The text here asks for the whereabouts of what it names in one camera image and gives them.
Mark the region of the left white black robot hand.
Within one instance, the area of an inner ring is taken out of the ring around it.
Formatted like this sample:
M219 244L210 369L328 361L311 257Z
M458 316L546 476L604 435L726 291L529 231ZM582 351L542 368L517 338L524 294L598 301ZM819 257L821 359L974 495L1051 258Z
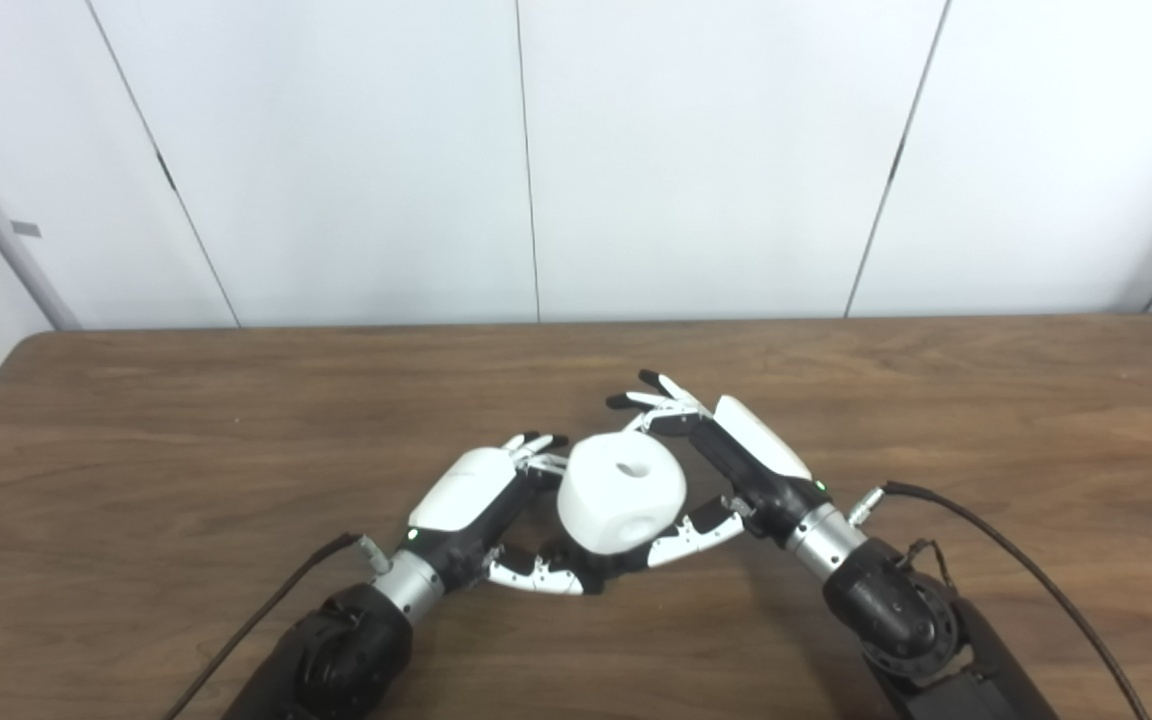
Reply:
M509 546L506 532L535 498L564 479L563 435L526 432L463 454L420 498L396 562L411 562L444 597L482 582L543 594L593 594L594 582L558 559Z

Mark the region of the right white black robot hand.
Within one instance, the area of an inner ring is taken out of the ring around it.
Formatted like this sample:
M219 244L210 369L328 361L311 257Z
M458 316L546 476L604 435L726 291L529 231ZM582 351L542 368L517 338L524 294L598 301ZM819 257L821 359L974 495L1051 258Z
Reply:
M611 409L635 409L627 430L685 437L708 464L730 482L732 497L717 497L631 552L631 569L658 568L730 541L742 532L776 541L817 579L838 570L846 550L831 547L828 520L838 509L827 488L776 433L736 397L719 397L708 409L667 376L641 370L652 391L607 397Z

